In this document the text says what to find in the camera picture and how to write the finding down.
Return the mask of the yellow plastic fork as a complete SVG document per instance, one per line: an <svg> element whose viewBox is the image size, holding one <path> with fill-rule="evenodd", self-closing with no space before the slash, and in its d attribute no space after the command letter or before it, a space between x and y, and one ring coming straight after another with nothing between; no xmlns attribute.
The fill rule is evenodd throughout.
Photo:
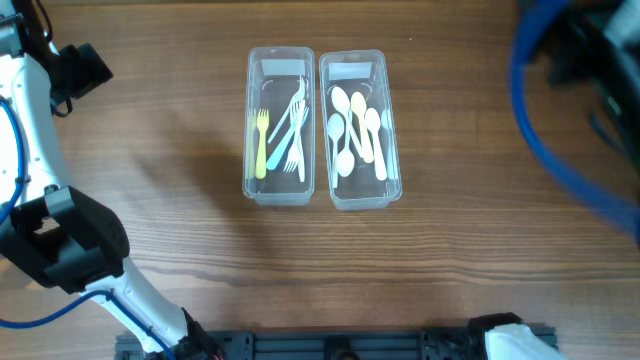
<svg viewBox="0 0 640 360"><path fill-rule="evenodd" d="M266 176L266 132L269 127L269 110L260 109L257 114L256 127L259 131L258 149L255 163L255 177L264 179Z"/></svg>

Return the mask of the translucent white plastic fork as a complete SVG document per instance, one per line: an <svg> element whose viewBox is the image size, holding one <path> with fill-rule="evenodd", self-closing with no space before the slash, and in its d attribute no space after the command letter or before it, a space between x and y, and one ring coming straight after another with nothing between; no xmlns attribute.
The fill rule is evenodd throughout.
<svg viewBox="0 0 640 360"><path fill-rule="evenodd" d="M301 120L303 119L304 107L305 105L302 102L297 103L295 106L294 118L291 124L291 128L294 130L294 135L292 137L292 143L289 148L287 160L283 169L283 171L286 173L293 172L298 166L300 160L300 153L297 145L297 133L298 127L301 125Z"/></svg>

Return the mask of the white spoon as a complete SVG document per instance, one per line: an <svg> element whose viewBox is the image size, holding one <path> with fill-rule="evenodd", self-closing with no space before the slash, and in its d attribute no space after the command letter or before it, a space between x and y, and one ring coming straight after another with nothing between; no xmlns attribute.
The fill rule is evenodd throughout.
<svg viewBox="0 0 640 360"><path fill-rule="evenodd" d="M338 171L337 171L337 156L338 156L338 142L344 134L345 124L344 119L339 113L331 115L328 121L328 135L332 142L332 157L331 157L331 187L335 189L338 183Z"/></svg>
<svg viewBox="0 0 640 360"><path fill-rule="evenodd" d="M365 123L373 139L375 176L379 181L385 181L387 179L387 170L379 138L381 118L376 109L368 108L366 110Z"/></svg>
<svg viewBox="0 0 640 360"><path fill-rule="evenodd" d="M351 136L351 140L356 148L356 152L359 155L362 155L362 147L356 135L355 129L353 127L351 117L350 117L350 100L347 96L346 92L340 88L339 86L334 86L331 91L331 100L333 106L336 111L338 111L341 115L344 116L346 121L346 129Z"/></svg>

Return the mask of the yellow plastic spoon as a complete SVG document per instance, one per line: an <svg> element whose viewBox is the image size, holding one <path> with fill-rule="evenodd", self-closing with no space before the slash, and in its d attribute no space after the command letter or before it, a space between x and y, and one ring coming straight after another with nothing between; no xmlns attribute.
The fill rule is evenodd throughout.
<svg viewBox="0 0 640 360"><path fill-rule="evenodd" d="M362 148L361 157L366 163L372 163L374 161L374 154L366 127L365 113L367 104L364 95L361 92L354 92L351 95L350 103L351 110L358 119L360 144Z"/></svg>

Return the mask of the white spoon bowl down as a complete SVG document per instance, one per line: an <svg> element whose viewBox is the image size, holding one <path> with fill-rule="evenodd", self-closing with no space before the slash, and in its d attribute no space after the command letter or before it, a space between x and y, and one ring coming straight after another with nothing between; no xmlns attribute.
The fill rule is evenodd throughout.
<svg viewBox="0 0 640 360"><path fill-rule="evenodd" d="M341 177L348 177L353 171L355 165L355 158L350 149L350 125L351 121L345 121L345 140L342 150L337 156L337 171Z"/></svg>

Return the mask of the light blue plastic fork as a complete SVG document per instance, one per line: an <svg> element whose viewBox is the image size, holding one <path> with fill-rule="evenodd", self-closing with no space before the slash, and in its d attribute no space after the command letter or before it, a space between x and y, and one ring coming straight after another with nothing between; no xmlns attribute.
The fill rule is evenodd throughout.
<svg viewBox="0 0 640 360"><path fill-rule="evenodd" d="M272 151L271 155L267 158L266 169L269 171L276 170L281 163L284 163L284 165L282 166L282 171L284 169L284 166L287 160L287 154L292 143L292 137L294 135L294 130L291 128L291 124L292 124L292 121L294 118L294 112L295 112L294 107L295 106L292 107L292 110L289 113L289 127L287 128L284 136L281 138L279 143L276 145L275 149ZM309 109L306 107L304 112L304 119L302 122L302 128L306 123L308 113L309 113Z"/></svg>

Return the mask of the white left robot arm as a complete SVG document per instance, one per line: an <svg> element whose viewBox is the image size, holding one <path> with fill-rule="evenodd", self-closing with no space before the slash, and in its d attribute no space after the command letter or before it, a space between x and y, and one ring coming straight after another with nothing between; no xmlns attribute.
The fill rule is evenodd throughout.
<svg viewBox="0 0 640 360"><path fill-rule="evenodd" d="M133 263L117 215L74 186L54 119L113 74L90 44L56 49L52 38L41 2L2 2L1 254L40 286L77 298L44 318L2 327L42 326L92 300L133 333L148 359L224 358Z"/></svg>

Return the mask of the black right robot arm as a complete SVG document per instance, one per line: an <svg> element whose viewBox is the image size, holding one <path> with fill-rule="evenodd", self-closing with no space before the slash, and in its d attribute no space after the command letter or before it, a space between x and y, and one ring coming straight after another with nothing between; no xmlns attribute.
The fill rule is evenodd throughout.
<svg viewBox="0 0 640 360"><path fill-rule="evenodd" d="M568 193L620 230L639 235L639 205L610 193L557 157L539 138L525 104L525 68L547 38L559 41L552 56L553 85L590 80L597 85L618 134L611 138L590 123L599 136L637 167L639 165L639 4L636 1L521 1L509 65L509 90L519 130L546 172Z"/></svg>

